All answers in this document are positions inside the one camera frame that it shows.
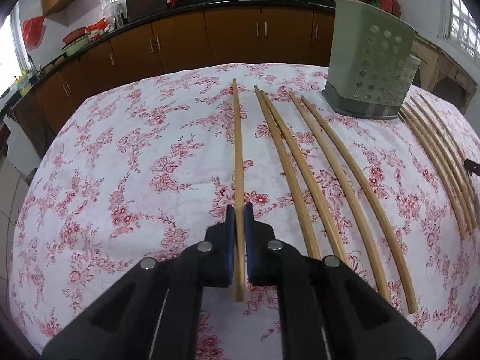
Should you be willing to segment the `wooden chopstick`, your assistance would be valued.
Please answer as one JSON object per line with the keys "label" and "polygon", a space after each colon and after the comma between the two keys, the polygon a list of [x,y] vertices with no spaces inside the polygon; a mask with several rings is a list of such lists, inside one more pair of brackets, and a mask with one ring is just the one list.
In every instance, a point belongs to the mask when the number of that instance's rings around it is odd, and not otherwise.
{"label": "wooden chopstick", "polygon": [[370,203],[373,209],[373,212],[377,217],[377,220],[383,230],[384,236],[391,249],[392,256],[394,258],[394,262],[399,272],[400,280],[403,285],[403,290],[404,290],[405,297],[408,304],[408,312],[410,314],[414,314],[418,310],[418,306],[416,302],[416,294],[415,294],[412,278],[409,273],[406,261],[404,259],[403,251],[400,248],[400,243],[398,242],[398,238],[393,231],[391,223],[381,203],[379,202],[377,195],[374,193],[370,183],[365,177],[363,171],[358,166],[356,160],[351,155],[350,151],[343,144],[343,141],[338,137],[338,135],[335,133],[332,127],[329,126],[329,124],[323,118],[323,116],[320,114],[317,108],[315,108],[315,106],[311,102],[309,102],[309,100],[307,100],[305,96],[301,96],[300,99],[302,100],[304,105],[309,109],[309,111],[311,111],[312,115],[318,121],[320,126],[325,130],[330,140],[334,143],[337,150],[345,159],[349,168],[352,170],[352,173],[354,174],[357,181],[359,182],[362,190],[364,191],[364,194],[367,197],[368,202]]}
{"label": "wooden chopstick", "polygon": [[442,182],[442,185],[446,191],[448,196],[449,202],[451,204],[451,208],[453,209],[454,216],[456,218],[456,223],[460,232],[460,238],[462,240],[465,239],[467,234],[468,228],[465,227],[464,220],[465,218],[465,210],[461,204],[457,201],[458,194],[453,192],[453,185],[450,182],[450,176],[446,173],[446,165],[445,160],[442,158],[438,151],[435,149],[434,144],[431,144],[426,133],[424,132],[424,128],[419,125],[417,120],[411,116],[408,110],[404,107],[400,109],[400,115],[402,116],[403,120],[407,123],[408,127],[410,127],[411,131],[415,135],[416,139],[421,143],[422,148],[427,153],[431,163],[433,164],[435,170],[437,171],[439,178]]}
{"label": "wooden chopstick", "polygon": [[420,98],[422,99],[423,102],[425,102],[425,104],[427,105],[428,108],[430,108],[430,110],[433,112],[433,114],[435,115],[435,117],[438,119],[438,121],[440,122],[440,124],[442,125],[442,127],[444,128],[445,132],[448,134],[448,136],[450,137],[451,139],[451,142],[454,144],[454,147],[456,149],[456,152],[458,153],[459,155],[459,158],[460,158],[460,169],[462,170],[462,172],[464,173],[464,176],[466,177],[466,180],[468,181],[468,185],[469,185],[469,189],[470,189],[470,192],[472,194],[472,197],[473,197],[473,201],[475,202],[476,200],[476,194],[475,194],[475,191],[473,189],[473,185],[472,185],[472,181],[470,180],[470,176],[468,175],[467,171],[465,170],[465,155],[463,154],[462,150],[461,150],[461,147],[458,145],[458,143],[456,142],[456,139],[454,137],[454,135],[451,133],[448,125],[442,120],[441,116],[439,115],[439,113],[434,109],[434,107],[429,103],[429,101],[422,95],[422,94],[418,94],[420,96]]}
{"label": "wooden chopstick", "polygon": [[234,208],[237,229],[237,270],[235,298],[243,302],[246,287],[246,247],[244,235],[244,174],[242,158],[242,118],[239,101],[239,89],[233,79],[233,132],[234,132]]}
{"label": "wooden chopstick", "polygon": [[308,116],[305,106],[302,106],[300,104],[300,100],[292,92],[289,92],[289,97],[297,106],[307,126],[310,127],[312,134],[315,136],[317,143],[320,145],[320,148],[326,156],[326,159],[331,166],[337,178],[337,181],[343,189],[348,205],[351,208],[355,222],[359,228],[360,236],[362,238],[362,241],[364,242],[364,247],[366,248],[368,260],[373,269],[373,275],[377,284],[377,290],[386,301],[391,302],[390,291],[388,289],[385,272],[383,270],[379,254],[377,252],[377,246],[375,245],[374,238],[372,236],[370,227],[368,226],[364,211],[362,210],[360,202],[347,179],[346,173],[341,168],[340,163],[335,157],[329,143],[326,141],[326,139],[323,138],[323,135],[320,132],[320,128],[317,127],[313,123],[312,118]]}
{"label": "wooden chopstick", "polygon": [[308,166],[306,159],[304,158],[303,153],[301,152],[299,146],[297,145],[295,139],[293,138],[292,134],[290,133],[287,125],[284,123],[283,119],[281,118],[280,114],[272,105],[272,102],[268,99],[265,92],[261,90],[264,99],[267,102],[267,106],[272,112],[272,116],[277,123],[279,131],[281,133],[281,139],[286,141],[286,144],[289,147],[290,152],[292,153],[293,157],[295,158],[295,162],[298,165],[298,169],[300,170],[304,181],[307,185],[307,188],[310,192],[312,200],[315,203],[317,211],[320,215],[321,222],[324,225],[324,229],[326,230],[326,234],[329,239],[329,244],[332,247],[334,255],[338,257],[344,263],[347,263],[347,255],[343,248],[343,242],[340,239],[338,230],[335,226],[334,219],[329,212],[328,204],[326,199],[324,198],[323,194],[321,193],[315,178],[311,172],[311,169]]}
{"label": "wooden chopstick", "polygon": [[400,114],[427,153],[431,163],[439,174],[442,185],[448,195],[459,228],[460,237],[465,239],[476,228],[473,207],[468,190],[457,166],[450,158],[440,135],[434,131],[427,120],[418,114],[409,104],[400,108]]}
{"label": "wooden chopstick", "polygon": [[477,228],[477,220],[473,210],[473,197],[470,192],[470,186],[460,168],[459,158],[456,157],[452,145],[446,137],[446,132],[440,128],[438,119],[432,115],[413,97],[405,104],[405,108],[417,120],[419,125],[424,128],[431,144],[434,144],[438,154],[444,158],[446,173],[450,176],[450,182],[453,185],[453,191],[458,194],[458,202],[465,210],[465,220],[468,224],[468,231],[473,233]]}
{"label": "wooden chopstick", "polygon": [[299,187],[293,166],[290,163],[287,150],[282,142],[278,125],[275,122],[272,112],[267,106],[267,102],[257,85],[254,86],[254,91],[256,93],[257,100],[259,101],[260,108],[264,114],[264,119],[268,125],[268,129],[270,130],[273,143],[275,144],[282,170],[285,173],[286,182],[288,184],[289,191],[295,205],[295,211],[298,216],[298,222],[303,233],[304,243],[307,248],[307,255],[310,258],[320,259],[320,249],[312,227],[312,221],[308,214],[308,209],[304,202],[303,193]]}

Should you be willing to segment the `brown lower kitchen cabinets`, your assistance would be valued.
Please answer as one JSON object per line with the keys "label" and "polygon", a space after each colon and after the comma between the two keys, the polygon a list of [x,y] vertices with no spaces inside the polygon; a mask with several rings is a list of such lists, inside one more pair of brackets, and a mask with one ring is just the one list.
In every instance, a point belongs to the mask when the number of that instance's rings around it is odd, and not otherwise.
{"label": "brown lower kitchen cabinets", "polygon": [[147,77],[222,63],[326,66],[334,21],[323,7],[226,7],[130,27],[67,58],[1,115],[58,132],[86,98]]}

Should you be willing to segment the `cream marble top side table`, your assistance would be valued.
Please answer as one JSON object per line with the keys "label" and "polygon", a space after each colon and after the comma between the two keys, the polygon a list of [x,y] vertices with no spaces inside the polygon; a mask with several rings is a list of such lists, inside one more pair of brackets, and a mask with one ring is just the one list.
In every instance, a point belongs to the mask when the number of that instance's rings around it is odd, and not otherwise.
{"label": "cream marble top side table", "polygon": [[420,35],[416,35],[412,54],[421,61],[414,86],[450,102],[465,114],[478,83],[450,55]]}

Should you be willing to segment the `right window with bars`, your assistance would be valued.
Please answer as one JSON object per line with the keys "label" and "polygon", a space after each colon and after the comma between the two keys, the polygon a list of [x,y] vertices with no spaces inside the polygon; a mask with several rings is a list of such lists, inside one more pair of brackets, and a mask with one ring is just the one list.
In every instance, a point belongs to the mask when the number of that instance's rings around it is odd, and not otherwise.
{"label": "right window with bars", "polygon": [[450,0],[446,38],[479,60],[479,26],[462,0]]}

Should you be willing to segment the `green perforated utensil holder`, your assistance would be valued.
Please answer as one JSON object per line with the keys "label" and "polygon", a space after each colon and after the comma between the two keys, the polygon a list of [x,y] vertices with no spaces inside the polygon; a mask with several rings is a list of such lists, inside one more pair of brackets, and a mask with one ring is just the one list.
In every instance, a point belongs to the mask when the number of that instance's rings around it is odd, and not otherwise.
{"label": "green perforated utensil holder", "polygon": [[364,2],[335,0],[334,35],[322,95],[337,113],[394,119],[416,75],[415,29]]}

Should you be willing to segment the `floral pink white tablecloth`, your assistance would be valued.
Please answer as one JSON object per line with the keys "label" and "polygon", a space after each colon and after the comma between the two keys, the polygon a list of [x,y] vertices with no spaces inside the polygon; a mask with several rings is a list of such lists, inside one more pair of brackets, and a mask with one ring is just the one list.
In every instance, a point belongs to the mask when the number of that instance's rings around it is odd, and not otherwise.
{"label": "floral pink white tablecloth", "polygon": [[309,100],[351,152],[408,265],[418,306],[409,321],[444,352],[479,305],[479,234],[460,233],[443,183],[408,125],[335,113],[321,95],[326,78],[323,67],[230,63],[86,99],[41,161],[16,224],[10,312],[32,346],[42,350],[142,258],[175,258],[224,219],[234,200],[234,89],[245,200],[280,239],[304,250],[256,97],[262,89],[325,196],[350,267],[373,283],[343,190],[291,97]]}

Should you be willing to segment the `red and green bowls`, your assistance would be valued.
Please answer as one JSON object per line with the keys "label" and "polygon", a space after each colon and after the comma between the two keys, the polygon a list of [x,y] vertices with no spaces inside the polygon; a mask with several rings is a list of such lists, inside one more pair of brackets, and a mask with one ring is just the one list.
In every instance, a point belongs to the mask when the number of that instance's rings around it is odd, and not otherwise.
{"label": "red and green bowls", "polygon": [[80,27],[64,37],[62,50],[67,56],[72,56],[89,42],[90,39],[89,34],[86,32],[86,27]]}

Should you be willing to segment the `left window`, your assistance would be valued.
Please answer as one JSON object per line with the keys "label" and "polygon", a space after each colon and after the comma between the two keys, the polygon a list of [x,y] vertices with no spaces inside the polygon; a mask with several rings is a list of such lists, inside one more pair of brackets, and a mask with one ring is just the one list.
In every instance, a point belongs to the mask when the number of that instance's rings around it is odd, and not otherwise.
{"label": "left window", "polygon": [[1,27],[1,94],[13,86],[25,72],[31,70],[20,25],[20,9],[15,5]]}

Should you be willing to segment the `red plastic bag hanging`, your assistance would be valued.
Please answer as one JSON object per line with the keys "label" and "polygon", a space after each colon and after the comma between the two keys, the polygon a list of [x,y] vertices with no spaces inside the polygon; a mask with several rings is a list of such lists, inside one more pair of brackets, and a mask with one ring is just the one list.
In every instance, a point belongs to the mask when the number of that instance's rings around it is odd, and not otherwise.
{"label": "red plastic bag hanging", "polygon": [[41,44],[44,34],[45,16],[36,16],[27,19],[22,24],[22,36],[26,50],[34,50]]}

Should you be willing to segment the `dark cutting board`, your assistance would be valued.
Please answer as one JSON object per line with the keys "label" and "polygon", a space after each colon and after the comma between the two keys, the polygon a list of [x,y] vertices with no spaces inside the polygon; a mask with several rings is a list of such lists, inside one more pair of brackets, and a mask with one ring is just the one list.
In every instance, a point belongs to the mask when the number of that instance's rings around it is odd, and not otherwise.
{"label": "dark cutting board", "polygon": [[163,13],[167,10],[167,0],[126,0],[129,23]]}

